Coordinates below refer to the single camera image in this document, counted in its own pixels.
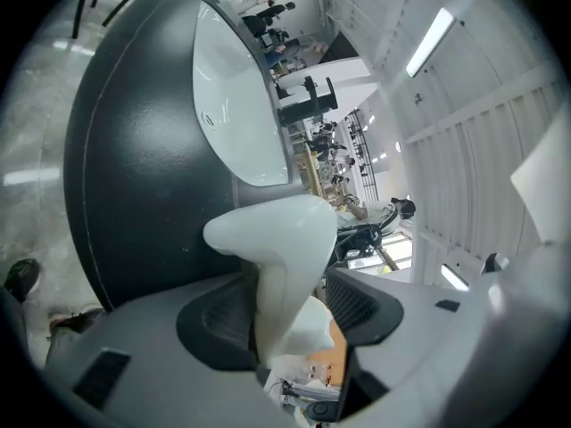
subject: floor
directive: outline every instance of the floor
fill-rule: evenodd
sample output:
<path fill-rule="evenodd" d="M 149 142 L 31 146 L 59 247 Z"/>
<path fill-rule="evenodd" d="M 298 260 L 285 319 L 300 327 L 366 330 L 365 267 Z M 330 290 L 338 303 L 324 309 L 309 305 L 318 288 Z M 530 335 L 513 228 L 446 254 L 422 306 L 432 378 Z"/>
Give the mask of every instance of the floor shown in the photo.
<path fill-rule="evenodd" d="M 0 284 L 18 259 L 33 257 L 42 266 L 39 290 L 24 303 L 39 366 L 49 347 L 48 315 L 97 303 L 70 236 L 63 147 L 79 83 L 105 35 L 101 22 L 120 0 L 86 5 L 79 39 L 71 40 L 77 1 L 62 0 L 46 17 L 0 104 Z"/>

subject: black shoe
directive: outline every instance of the black shoe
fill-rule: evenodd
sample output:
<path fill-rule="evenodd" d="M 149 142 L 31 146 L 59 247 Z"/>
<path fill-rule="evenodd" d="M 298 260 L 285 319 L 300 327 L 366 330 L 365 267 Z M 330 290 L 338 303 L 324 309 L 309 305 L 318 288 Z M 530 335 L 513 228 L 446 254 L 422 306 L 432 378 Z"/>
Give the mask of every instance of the black shoe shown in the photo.
<path fill-rule="evenodd" d="M 4 288 L 23 303 L 39 287 L 39 263 L 34 259 L 19 260 L 8 271 Z"/>
<path fill-rule="evenodd" d="M 50 334 L 54 334 L 57 328 L 69 328 L 70 330 L 82 334 L 91 327 L 97 318 L 105 313 L 103 308 L 86 310 L 76 316 L 55 314 L 50 317 Z"/>

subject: black table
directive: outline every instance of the black table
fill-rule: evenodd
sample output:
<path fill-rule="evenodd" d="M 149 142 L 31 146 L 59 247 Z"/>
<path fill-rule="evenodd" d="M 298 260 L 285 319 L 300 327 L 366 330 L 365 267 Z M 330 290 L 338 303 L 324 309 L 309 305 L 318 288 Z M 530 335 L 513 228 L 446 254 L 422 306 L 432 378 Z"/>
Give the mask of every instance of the black table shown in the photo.
<path fill-rule="evenodd" d="M 65 199 L 79 258 L 106 309 L 238 271 L 238 258 L 203 241 L 204 225 L 236 207 L 304 193 L 288 138 L 289 184 L 270 187 L 235 177 L 208 144 L 193 103 L 201 1 L 133 2 L 97 49 L 76 96 Z M 270 94 L 250 32 L 237 15 L 207 1 L 250 47 Z"/>

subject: black hair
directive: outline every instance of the black hair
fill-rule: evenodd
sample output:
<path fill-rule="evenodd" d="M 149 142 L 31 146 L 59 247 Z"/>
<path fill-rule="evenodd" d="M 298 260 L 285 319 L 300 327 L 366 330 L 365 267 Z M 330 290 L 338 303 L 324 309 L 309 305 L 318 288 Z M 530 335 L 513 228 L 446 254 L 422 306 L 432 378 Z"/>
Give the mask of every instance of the black hair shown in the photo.
<path fill-rule="evenodd" d="M 414 216 L 414 213 L 417 211 L 417 205 L 414 204 L 412 200 L 399 200 L 398 198 L 391 198 L 391 203 L 401 203 L 401 218 L 402 220 L 407 220 Z"/>

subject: ceiling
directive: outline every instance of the ceiling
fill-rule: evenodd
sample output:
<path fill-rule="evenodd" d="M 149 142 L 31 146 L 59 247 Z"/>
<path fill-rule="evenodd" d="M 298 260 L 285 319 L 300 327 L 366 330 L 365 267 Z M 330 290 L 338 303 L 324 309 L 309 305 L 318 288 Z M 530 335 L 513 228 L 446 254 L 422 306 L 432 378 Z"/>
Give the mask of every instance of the ceiling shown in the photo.
<path fill-rule="evenodd" d="M 470 282 L 491 252 L 529 252 L 539 238 L 510 175 L 567 86 L 525 11 L 513 0 L 324 1 L 328 31 L 343 32 L 378 76 L 370 112 L 401 141 L 400 176 L 418 207 L 413 280 L 443 284 L 446 263 Z M 410 78 L 405 67 L 442 7 L 456 21 Z"/>

